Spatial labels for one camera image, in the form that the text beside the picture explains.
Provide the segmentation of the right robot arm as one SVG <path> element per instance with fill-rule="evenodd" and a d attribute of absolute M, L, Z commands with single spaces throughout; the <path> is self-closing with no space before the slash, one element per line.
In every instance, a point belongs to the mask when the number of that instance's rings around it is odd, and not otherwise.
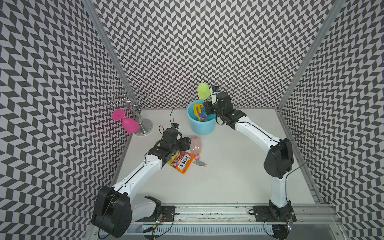
<path fill-rule="evenodd" d="M 215 101 L 210 97 L 204 100 L 207 115 L 220 118 L 223 124 L 244 134 L 267 154 L 263 166 L 271 179 L 269 214 L 275 221 L 288 218 L 292 211 L 287 196 L 288 176 L 294 163 L 292 142 L 275 137 L 255 124 L 243 111 L 234 109 L 227 93 L 218 93 L 214 97 Z"/>

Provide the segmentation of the teal rake yellow handle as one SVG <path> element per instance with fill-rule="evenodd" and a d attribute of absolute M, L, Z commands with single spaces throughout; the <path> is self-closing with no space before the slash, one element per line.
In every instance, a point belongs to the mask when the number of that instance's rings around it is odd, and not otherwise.
<path fill-rule="evenodd" d="M 206 121 L 207 121 L 207 116 L 206 116 L 203 112 L 201 112 L 201 114 L 200 114 L 200 118 L 201 118 L 201 120 L 202 120 L 203 122 L 206 122 Z"/>

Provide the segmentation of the pink spray bottle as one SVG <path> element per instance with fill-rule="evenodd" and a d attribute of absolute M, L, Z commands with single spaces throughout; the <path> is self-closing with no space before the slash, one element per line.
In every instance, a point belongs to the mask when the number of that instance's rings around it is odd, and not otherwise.
<path fill-rule="evenodd" d="M 201 138 L 194 136 L 194 137 L 190 137 L 190 139 L 191 139 L 190 153 L 195 156 L 194 158 L 195 164 L 200 167 L 206 167 L 207 164 L 205 164 L 200 160 L 200 154 L 202 152 Z"/>

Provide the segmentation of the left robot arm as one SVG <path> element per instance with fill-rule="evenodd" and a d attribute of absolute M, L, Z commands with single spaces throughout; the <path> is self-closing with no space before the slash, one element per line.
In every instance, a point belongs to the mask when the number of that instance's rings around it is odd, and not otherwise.
<path fill-rule="evenodd" d="M 162 202 L 151 196 L 140 202 L 134 198 L 143 185 L 160 171 L 176 153 L 191 148 L 191 138 L 177 129 L 164 130 L 163 136 L 144 155 L 144 160 L 127 177 L 112 187 L 100 189 L 94 204 L 91 223 L 115 238 L 121 237 L 131 223 L 138 220 L 162 220 Z"/>

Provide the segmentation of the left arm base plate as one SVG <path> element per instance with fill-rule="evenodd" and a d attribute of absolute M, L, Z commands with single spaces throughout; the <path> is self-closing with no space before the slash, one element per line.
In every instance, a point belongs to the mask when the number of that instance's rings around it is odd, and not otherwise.
<path fill-rule="evenodd" d="M 162 222 L 173 222 L 175 219 L 176 206 L 161 206 L 156 209 L 154 214 L 150 217 L 145 217 L 137 220 L 137 222 L 154 223 L 155 220 L 162 220 Z"/>

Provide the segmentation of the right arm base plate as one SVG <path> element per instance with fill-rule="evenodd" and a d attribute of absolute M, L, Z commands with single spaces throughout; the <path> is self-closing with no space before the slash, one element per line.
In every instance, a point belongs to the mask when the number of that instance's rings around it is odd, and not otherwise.
<path fill-rule="evenodd" d="M 274 206 L 253 206 L 256 222 L 288 223 L 297 222 L 296 214 L 290 205 L 283 208 Z"/>

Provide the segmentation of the yellow trowel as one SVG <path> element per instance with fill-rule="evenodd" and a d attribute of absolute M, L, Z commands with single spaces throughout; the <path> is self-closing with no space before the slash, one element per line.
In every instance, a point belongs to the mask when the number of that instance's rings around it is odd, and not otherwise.
<path fill-rule="evenodd" d="M 194 115 L 198 118 L 199 122 L 205 122 L 206 118 L 204 115 L 204 105 L 203 104 L 194 104 L 193 105 Z"/>

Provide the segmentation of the green trowel wooden handle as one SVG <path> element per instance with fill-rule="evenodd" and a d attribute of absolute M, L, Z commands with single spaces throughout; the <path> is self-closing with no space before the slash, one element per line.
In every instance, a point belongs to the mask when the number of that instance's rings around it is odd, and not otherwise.
<path fill-rule="evenodd" d="M 197 92 L 200 100 L 206 100 L 211 95 L 210 87 L 206 83 L 200 83 Z"/>

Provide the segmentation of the purple rake pink handle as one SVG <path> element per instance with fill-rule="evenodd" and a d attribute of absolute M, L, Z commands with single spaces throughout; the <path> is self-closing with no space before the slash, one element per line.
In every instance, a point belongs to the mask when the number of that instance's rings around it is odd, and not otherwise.
<path fill-rule="evenodd" d="M 197 115 L 198 120 L 199 120 L 200 122 L 203 122 L 203 121 L 201 120 L 201 118 L 200 118 L 200 114 L 201 114 L 202 110 L 203 110 L 202 105 L 198 105 L 198 106 L 195 107 L 195 112 L 196 112 L 196 115 Z"/>

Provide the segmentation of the light blue hand rake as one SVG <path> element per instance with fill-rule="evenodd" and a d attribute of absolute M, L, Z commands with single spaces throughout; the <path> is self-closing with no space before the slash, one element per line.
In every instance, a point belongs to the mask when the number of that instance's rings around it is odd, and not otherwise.
<path fill-rule="evenodd" d="M 202 114 L 203 114 L 203 118 L 204 118 L 205 122 L 208 121 L 208 115 L 207 115 L 205 110 L 202 110 Z"/>

